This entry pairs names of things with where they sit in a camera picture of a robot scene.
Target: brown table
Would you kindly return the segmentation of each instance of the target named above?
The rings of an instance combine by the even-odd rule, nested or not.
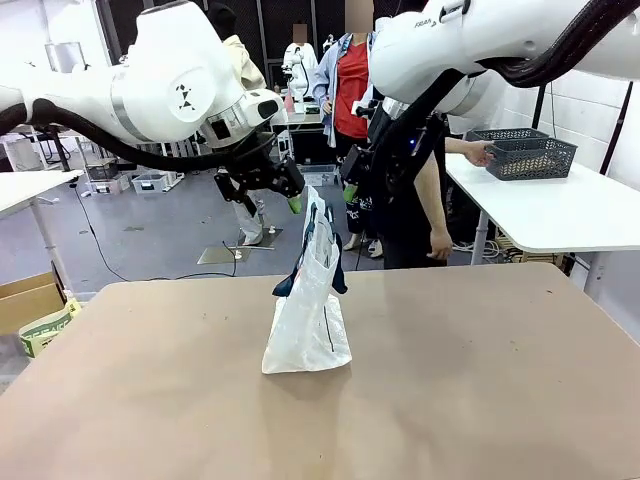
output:
[[[0,476],[640,476],[640,348],[554,268],[350,274],[351,366],[268,377],[276,280],[107,287],[0,397]]]

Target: black basket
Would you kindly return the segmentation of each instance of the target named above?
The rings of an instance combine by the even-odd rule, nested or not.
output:
[[[528,138],[549,138],[549,135],[533,128],[505,128],[503,130],[478,130],[469,132],[467,140],[524,140]]]
[[[575,145],[528,128],[471,133],[476,134],[475,138],[495,142],[487,147],[487,151],[494,155],[487,170],[504,181],[566,178],[578,149]],[[514,135],[515,139],[505,138],[509,134]]]

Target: white container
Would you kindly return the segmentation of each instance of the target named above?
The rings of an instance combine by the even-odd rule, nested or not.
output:
[[[164,172],[145,173],[133,179],[133,187],[138,195],[143,193],[162,193],[171,188],[169,175]]]
[[[14,172],[42,170],[42,162],[33,150],[31,140],[21,138],[15,141],[3,142],[3,144]]]
[[[335,165],[299,165],[304,183],[312,187],[326,187],[337,182]]]
[[[126,175],[120,174],[112,180],[105,181],[97,181],[97,182],[87,182],[87,187],[93,193],[102,193],[102,194],[119,194],[127,190],[131,184],[129,183],[129,177]]]

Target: hair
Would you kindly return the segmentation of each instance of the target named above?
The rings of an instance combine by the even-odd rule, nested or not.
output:
[[[236,33],[236,14],[229,7],[222,3],[212,2],[209,5],[207,17],[220,37],[225,41]]]

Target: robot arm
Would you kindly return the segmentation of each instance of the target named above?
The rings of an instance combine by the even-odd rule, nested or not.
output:
[[[370,60],[387,97],[372,121],[372,176],[392,193],[412,184],[432,148],[405,147],[426,117],[481,118],[506,83],[541,86],[573,68],[640,78],[639,8],[640,0],[430,0],[387,22]]]
[[[127,63],[61,74],[27,65],[0,72],[0,135],[19,123],[57,123],[150,168],[226,167],[245,188],[287,197],[304,186],[295,164],[273,164],[273,136],[256,129],[282,108],[274,92],[246,92],[207,18],[178,0],[144,11]],[[213,154],[165,158],[131,145],[176,142],[200,131]]]

